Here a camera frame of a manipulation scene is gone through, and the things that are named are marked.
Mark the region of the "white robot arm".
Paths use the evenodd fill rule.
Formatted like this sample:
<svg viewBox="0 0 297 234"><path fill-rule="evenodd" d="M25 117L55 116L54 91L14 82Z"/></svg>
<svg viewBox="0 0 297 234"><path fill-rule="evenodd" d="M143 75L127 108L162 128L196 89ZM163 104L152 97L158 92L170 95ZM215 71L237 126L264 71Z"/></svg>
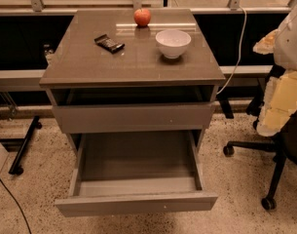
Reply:
<svg viewBox="0 0 297 234"><path fill-rule="evenodd" d="M254 45L253 51L273 54L275 64L284 70L279 78L271 77L266 85L256 127L261 136L271 137L297 111L297 4L277 29Z"/></svg>

